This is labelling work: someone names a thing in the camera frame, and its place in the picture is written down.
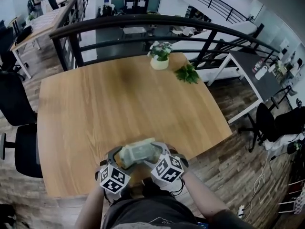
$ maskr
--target table leg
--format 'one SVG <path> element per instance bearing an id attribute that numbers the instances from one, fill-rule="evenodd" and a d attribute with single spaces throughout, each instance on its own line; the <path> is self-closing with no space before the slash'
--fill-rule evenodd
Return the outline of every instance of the table leg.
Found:
<path id="1" fill-rule="evenodd" d="M 40 50 L 40 49 L 41 49 L 41 47 L 40 47 L 40 45 L 39 45 L 38 40 L 36 39 L 36 40 L 34 40 L 34 42 L 35 42 L 35 45 L 36 45 L 37 49 L 38 49 L 38 50 Z"/>
<path id="2" fill-rule="evenodd" d="M 239 119 L 240 117 L 244 116 L 246 113 L 249 113 L 251 110 L 253 110 L 255 107 L 257 107 L 260 103 L 263 101 L 261 99 L 257 99 L 253 104 L 251 104 L 249 107 L 244 109 L 242 112 L 240 112 L 238 115 L 234 116 L 232 119 L 228 120 L 228 124 L 233 123 L 235 120 Z"/>
<path id="3" fill-rule="evenodd" d="M 29 72 L 27 71 L 27 68 L 25 67 L 24 63 L 22 62 L 19 54 L 16 51 L 13 51 L 13 54 L 15 55 L 16 60 L 18 61 L 18 63 L 20 64 L 21 68 L 23 69 L 23 71 L 25 72 L 25 74 L 27 75 L 27 77 L 29 77 L 30 79 L 32 78 L 31 75 L 29 74 Z"/>
<path id="4" fill-rule="evenodd" d="M 219 76 L 219 74 L 221 73 L 221 71 L 223 71 L 223 69 L 228 65 L 229 61 L 231 60 L 231 56 L 230 54 L 225 58 L 225 60 L 223 61 L 223 63 L 219 66 L 218 71 L 215 73 L 215 75 L 213 75 L 213 77 L 209 80 L 208 82 L 208 86 L 212 85 L 213 82 L 216 80 L 216 78 Z"/>

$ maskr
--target wooden floor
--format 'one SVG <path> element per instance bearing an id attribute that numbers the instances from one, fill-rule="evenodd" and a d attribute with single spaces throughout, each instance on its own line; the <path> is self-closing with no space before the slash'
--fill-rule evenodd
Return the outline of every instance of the wooden floor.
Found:
<path id="1" fill-rule="evenodd" d="M 26 80 L 24 87 L 35 111 L 38 109 L 41 79 L 61 72 L 51 42 L 45 37 L 40 39 L 40 44 L 40 51 L 29 48 L 24 56 L 33 76 L 31 80 Z M 227 119 L 255 100 L 250 86 L 237 79 L 215 82 L 209 89 Z M 280 110 L 274 111 L 274 115 L 287 110 L 288 104 L 284 101 Z M 245 118 L 230 126 L 233 131 L 231 137 L 191 160 L 191 169 L 234 213 L 237 213 L 240 205 L 249 204 L 254 182 L 261 174 L 267 158 L 267 152 L 261 146 L 256 146 L 252 153 L 247 151 L 252 141 L 251 135 L 240 135 L 237 132 L 237 128 L 243 125 L 249 125 Z M 10 126 L 2 115 L 0 132 L 7 133 L 8 141 L 14 141 L 16 128 Z M 266 183 L 252 201 L 251 214 L 249 215 L 250 207 L 245 211 L 246 216 L 249 216 L 247 221 L 262 229 L 267 229 L 277 216 L 277 203 L 283 199 L 289 180 L 290 157 L 282 155 L 271 162 L 271 167 L 273 175 L 267 162 L 264 170 Z M 200 215 L 186 189 L 177 199 L 187 205 L 196 216 Z M 7 149 L 6 160 L 0 161 L 0 202 L 15 207 L 18 228 L 27 228 L 23 223 L 33 229 L 73 228 L 85 200 L 86 196 L 64 199 L 48 197 L 42 179 L 26 177 L 16 171 L 13 150 Z"/>

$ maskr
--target person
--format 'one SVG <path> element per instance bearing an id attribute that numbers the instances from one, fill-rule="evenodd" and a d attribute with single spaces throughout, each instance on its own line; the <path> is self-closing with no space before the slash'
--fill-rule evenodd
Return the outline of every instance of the person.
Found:
<path id="1" fill-rule="evenodd" d="M 298 59 L 297 62 L 292 64 L 292 69 L 288 71 L 285 77 L 281 80 L 281 85 L 283 87 L 285 87 L 288 84 L 289 80 L 295 78 L 295 76 L 298 74 L 299 70 L 301 69 L 302 65 L 303 65 L 302 59 Z M 289 94 L 291 96 L 294 96 L 297 94 L 297 92 L 291 89 L 289 91 Z"/>
<path id="2" fill-rule="evenodd" d="M 198 210 L 213 229 L 254 229 L 239 219 L 185 165 L 182 180 Z M 108 209 L 103 229 L 199 229 L 195 216 L 182 203 L 161 190 L 151 178 L 143 180 L 144 198 L 133 199 L 122 190 L 121 198 Z M 99 229 L 102 221 L 104 190 L 99 184 L 92 190 L 77 218 L 77 229 Z"/>
<path id="3" fill-rule="evenodd" d="M 34 11 L 33 11 L 33 16 L 34 18 L 37 18 L 41 15 L 43 15 L 42 7 L 41 7 L 41 2 L 43 0 L 32 0 L 34 4 Z"/>

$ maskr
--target black metal railing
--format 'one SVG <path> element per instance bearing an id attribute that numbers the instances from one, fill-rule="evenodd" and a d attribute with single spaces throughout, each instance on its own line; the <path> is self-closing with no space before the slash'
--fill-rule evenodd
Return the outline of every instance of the black metal railing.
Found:
<path id="1" fill-rule="evenodd" d="M 59 28 L 69 27 L 72 24 L 83 21 L 88 1 L 89 0 L 71 0 L 66 6 L 64 13 L 61 15 L 61 17 L 55 24 L 53 31 L 56 31 Z M 80 40 L 80 35 L 78 35 L 76 41 L 68 40 L 68 37 L 53 39 L 56 52 L 58 54 L 61 65 L 65 71 L 74 68 L 75 55 L 73 47 L 74 44 L 78 44 Z"/>
<path id="2" fill-rule="evenodd" d="M 111 40 L 106 40 L 102 42 L 98 42 L 92 45 L 87 46 L 80 46 L 79 44 L 79 35 L 80 33 L 87 32 L 87 31 L 94 31 L 98 30 L 99 33 L 103 33 L 103 29 L 114 30 L 115 28 L 122 29 L 126 27 L 135 27 L 135 26 L 143 26 L 143 25 L 165 25 L 169 28 L 174 26 L 187 26 L 193 27 L 197 29 L 206 29 L 210 31 L 208 38 L 195 38 L 195 37 L 180 37 L 180 36 L 138 36 L 136 38 L 113 38 Z M 165 15 L 121 15 L 121 16 L 110 16 L 105 18 L 96 18 L 92 20 L 81 21 L 78 23 L 70 24 L 64 27 L 59 27 L 57 30 L 53 31 L 50 34 L 50 38 L 53 41 L 58 42 L 62 38 L 69 38 L 69 45 L 71 46 L 71 51 L 75 57 L 75 61 L 78 67 L 82 67 L 85 65 L 90 65 L 97 62 L 125 58 L 130 56 L 137 56 L 137 55 L 145 55 L 147 54 L 148 49 L 144 48 L 137 52 L 128 53 L 127 55 L 119 55 L 115 54 L 113 56 L 109 56 L 106 58 L 98 58 L 90 61 L 84 62 L 82 52 L 86 52 L 92 49 L 100 49 L 103 50 L 106 47 L 110 46 L 118 46 L 123 45 L 123 49 L 126 51 L 127 49 L 133 47 L 135 43 L 148 43 L 151 41 L 171 41 L 171 42 L 178 42 L 178 41 L 193 41 L 193 42 L 202 42 L 202 48 L 200 49 L 176 49 L 173 52 L 183 52 L 183 53 L 198 53 L 197 57 L 190 60 L 191 63 L 196 67 L 196 69 L 204 69 L 208 66 L 213 66 L 218 62 L 224 60 L 224 56 L 229 53 L 229 50 L 248 50 L 252 53 L 260 54 L 262 58 L 265 58 L 265 61 L 271 61 L 271 59 L 276 58 L 277 55 L 274 53 L 277 51 L 273 47 L 267 45 L 266 43 L 259 41 L 256 39 L 258 34 L 263 29 L 263 25 L 261 25 L 257 31 L 255 31 L 252 35 L 246 35 L 239 31 L 232 30 L 230 28 L 220 26 L 213 23 L 208 23 L 199 20 L 193 20 L 189 18 L 181 18 L 176 16 L 165 16 Z M 230 42 L 226 42 L 222 39 L 216 40 L 215 37 L 218 33 L 224 33 L 227 35 L 234 36 L 234 40 Z M 268 50 L 262 51 L 258 49 L 259 46 L 263 46 Z M 63 57 L 63 52 L 58 52 L 59 58 Z M 64 70 L 71 69 L 70 67 L 66 67 L 63 65 Z"/>
<path id="3" fill-rule="evenodd" d="M 227 3 L 221 0 L 197 0 L 197 1 L 203 3 L 208 8 L 214 10 L 222 17 L 224 17 L 226 21 L 232 24 L 247 20 L 247 18 L 243 14 L 241 14 L 236 9 L 232 8 L 230 5 L 228 5 Z"/>

